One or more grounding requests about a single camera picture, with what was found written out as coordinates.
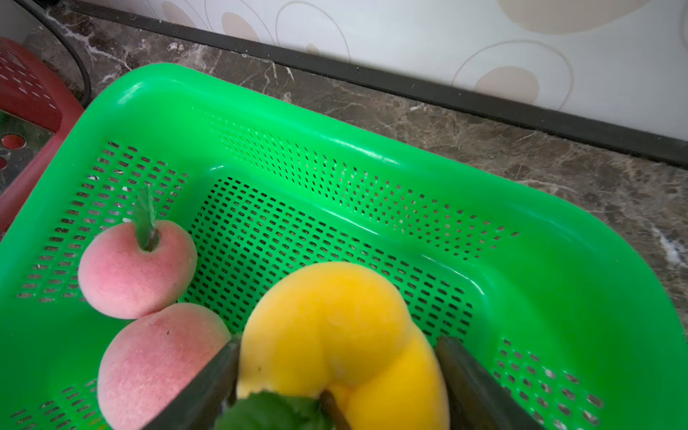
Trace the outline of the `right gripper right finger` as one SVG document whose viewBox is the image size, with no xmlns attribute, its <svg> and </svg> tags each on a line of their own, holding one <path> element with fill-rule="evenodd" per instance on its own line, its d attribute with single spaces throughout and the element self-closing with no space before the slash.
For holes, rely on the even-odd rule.
<svg viewBox="0 0 688 430">
<path fill-rule="evenodd" d="M 447 385 L 451 429 L 540 429 L 459 339 L 440 337 L 435 354 Z"/>
</svg>

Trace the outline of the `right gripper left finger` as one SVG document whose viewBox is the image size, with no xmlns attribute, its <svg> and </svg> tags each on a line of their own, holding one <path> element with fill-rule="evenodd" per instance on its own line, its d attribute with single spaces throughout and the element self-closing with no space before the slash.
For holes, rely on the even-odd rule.
<svg viewBox="0 0 688 430">
<path fill-rule="evenodd" d="M 240 338 L 230 340 L 144 429 L 212 429 L 236 400 Z"/>
</svg>

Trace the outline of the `pink peach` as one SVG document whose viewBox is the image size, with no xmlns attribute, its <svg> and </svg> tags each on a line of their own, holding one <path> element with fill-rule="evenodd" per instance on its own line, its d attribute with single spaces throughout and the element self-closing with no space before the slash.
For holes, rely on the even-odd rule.
<svg viewBox="0 0 688 430">
<path fill-rule="evenodd" d="M 197 265 L 195 242 L 177 223 L 156 218 L 145 186 L 133 218 L 104 230 L 84 251 L 78 282 L 100 313 L 133 320 L 172 305 L 189 286 Z"/>
<path fill-rule="evenodd" d="M 114 429 L 142 429 L 230 341 L 208 308 L 177 303 L 127 325 L 109 344 L 97 380 L 97 399 Z"/>
</svg>

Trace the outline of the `yellow peach front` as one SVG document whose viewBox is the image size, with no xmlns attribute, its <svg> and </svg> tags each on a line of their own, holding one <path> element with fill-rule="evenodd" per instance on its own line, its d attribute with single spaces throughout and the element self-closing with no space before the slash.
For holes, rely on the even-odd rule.
<svg viewBox="0 0 688 430">
<path fill-rule="evenodd" d="M 354 263 L 316 263 L 275 284 L 241 337 L 238 399 L 329 392 L 354 429 L 446 429 L 446 384 L 400 292 Z"/>
</svg>

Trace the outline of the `green plastic basket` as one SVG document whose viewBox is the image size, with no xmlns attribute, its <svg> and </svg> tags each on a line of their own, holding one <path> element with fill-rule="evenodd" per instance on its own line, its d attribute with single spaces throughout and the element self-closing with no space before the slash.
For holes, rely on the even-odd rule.
<svg viewBox="0 0 688 430">
<path fill-rule="evenodd" d="M 124 322 L 89 306 L 83 251 L 130 218 L 193 237 L 184 301 L 242 331 L 297 268 L 386 277 L 547 429 L 684 429 L 687 342 L 651 268 L 575 205 L 173 64 L 86 109 L 1 243 L 1 426 L 99 429 L 100 359 Z"/>
</svg>

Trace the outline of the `black rear baseboard strip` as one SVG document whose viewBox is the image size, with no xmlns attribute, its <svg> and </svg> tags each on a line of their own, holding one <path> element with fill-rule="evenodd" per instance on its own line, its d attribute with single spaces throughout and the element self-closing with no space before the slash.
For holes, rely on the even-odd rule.
<svg viewBox="0 0 688 430">
<path fill-rule="evenodd" d="M 256 57 L 277 65 L 481 118 L 553 134 L 613 152 L 687 168 L 687 141 L 685 140 L 569 115 L 552 109 L 529 106 L 370 67 L 346 64 L 327 57 L 300 53 L 293 49 L 277 48 L 260 42 L 217 35 L 207 30 L 167 23 L 157 18 L 122 12 L 85 1 L 73 1 L 71 8 L 79 14 L 132 26 L 147 32 Z"/>
</svg>

